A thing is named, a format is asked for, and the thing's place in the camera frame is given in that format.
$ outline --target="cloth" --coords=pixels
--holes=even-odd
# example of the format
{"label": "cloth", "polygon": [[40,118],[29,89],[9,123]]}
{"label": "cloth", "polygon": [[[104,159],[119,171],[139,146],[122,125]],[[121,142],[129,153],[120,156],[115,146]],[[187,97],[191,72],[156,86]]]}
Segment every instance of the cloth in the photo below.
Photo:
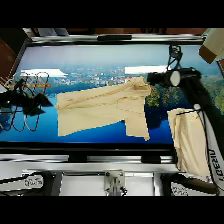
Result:
{"label": "cloth", "polygon": [[69,36],[65,28],[37,28],[41,37]]}
{"label": "cloth", "polygon": [[199,55],[209,64],[224,58],[224,28],[211,28]]}
{"label": "cloth", "polygon": [[126,135],[149,139],[144,104],[151,87],[143,77],[125,84],[57,95],[58,135],[125,120]]}
{"label": "cloth", "polygon": [[177,152],[177,168],[197,176],[209,176],[206,159],[206,140],[199,115],[196,112],[177,108],[168,112],[174,147]]}

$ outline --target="screen frame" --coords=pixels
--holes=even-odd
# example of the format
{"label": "screen frame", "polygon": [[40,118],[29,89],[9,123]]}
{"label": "screen frame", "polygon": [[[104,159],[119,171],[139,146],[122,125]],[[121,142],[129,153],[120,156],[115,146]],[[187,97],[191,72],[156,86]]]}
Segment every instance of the screen frame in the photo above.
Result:
{"label": "screen frame", "polygon": [[[27,47],[64,46],[64,45],[127,45],[127,44],[179,44],[202,45],[203,37],[195,35],[153,35],[133,34],[131,40],[98,41],[98,35],[75,35],[69,37],[33,37],[27,38],[10,71],[12,77],[23,57]],[[224,72],[219,62],[218,66],[224,78]],[[97,153],[112,153],[113,155],[155,155],[175,156],[173,144],[130,144],[130,143],[55,143],[55,142],[1,142],[0,153],[48,153],[64,154],[65,152],[97,155]]]}

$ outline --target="large display screen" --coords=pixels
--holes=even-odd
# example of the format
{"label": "large display screen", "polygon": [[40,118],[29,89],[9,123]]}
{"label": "large display screen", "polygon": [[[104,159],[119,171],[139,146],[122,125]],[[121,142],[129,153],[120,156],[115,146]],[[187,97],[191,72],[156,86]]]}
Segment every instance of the large display screen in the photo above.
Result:
{"label": "large display screen", "polygon": [[[208,64],[199,55],[199,45],[181,46],[182,67],[194,67],[202,73],[202,82],[214,100],[220,119],[224,117],[224,79],[217,63]],[[17,68],[59,69],[64,77],[50,77],[51,88],[46,96],[53,107],[46,107],[38,120],[35,132],[24,128],[5,131],[0,127],[0,141],[8,142],[63,142],[63,143],[139,143],[173,144],[167,111],[175,108],[191,108],[179,88],[152,87],[150,96],[145,98],[145,117],[150,140],[143,137],[126,136],[125,122],[82,130],[67,136],[58,136],[58,115],[55,108],[57,94],[87,90],[107,85],[125,83],[132,76],[125,74],[125,67],[167,65],[169,45],[128,44],[128,45],[69,45],[28,47]],[[0,114],[3,127],[10,126],[13,115]],[[36,126],[37,116],[27,118],[30,128]],[[14,126],[22,129],[24,114],[17,113]]]}

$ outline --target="landscape image on screen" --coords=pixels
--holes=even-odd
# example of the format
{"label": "landscape image on screen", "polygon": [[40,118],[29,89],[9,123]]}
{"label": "landscape image on screen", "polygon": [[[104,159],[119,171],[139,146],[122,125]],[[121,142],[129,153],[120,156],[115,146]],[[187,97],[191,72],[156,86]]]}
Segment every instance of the landscape image on screen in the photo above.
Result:
{"label": "landscape image on screen", "polygon": [[[202,83],[209,91],[220,119],[224,119],[224,79],[217,63],[208,64],[199,55],[198,45],[181,46],[183,57],[181,66],[193,67],[202,74]],[[20,142],[65,142],[65,143],[142,143],[173,144],[167,111],[175,108],[192,108],[179,88],[152,87],[151,95],[145,99],[145,117],[150,140],[142,137],[126,136],[125,122],[120,121],[104,127],[75,132],[58,137],[56,95],[91,88],[123,84],[133,76],[125,74],[125,67],[167,65],[169,45],[82,45],[28,47],[17,68],[17,75],[29,69],[60,69],[65,77],[49,78],[51,88],[46,96],[54,107],[43,108],[35,132],[22,132],[11,128],[0,128],[0,141]],[[12,115],[1,114],[0,123],[8,127]],[[24,115],[18,113],[14,121],[21,129]],[[29,117],[28,124],[35,128],[37,117]]]}

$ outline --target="robotic arm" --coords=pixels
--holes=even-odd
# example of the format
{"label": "robotic arm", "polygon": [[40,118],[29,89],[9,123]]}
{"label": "robotic arm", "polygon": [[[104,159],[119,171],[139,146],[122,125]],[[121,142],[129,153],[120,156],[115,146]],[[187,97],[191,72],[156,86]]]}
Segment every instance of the robotic arm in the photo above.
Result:
{"label": "robotic arm", "polygon": [[213,184],[218,194],[224,195],[224,135],[223,121],[218,117],[208,91],[201,83],[201,73],[194,68],[181,68],[182,52],[180,46],[169,47],[168,66],[177,61],[172,70],[165,73],[150,73],[147,81],[151,85],[160,84],[163,87],[180,87],[188,102],[199,111],[204,126],[207,147],[207,162]]}

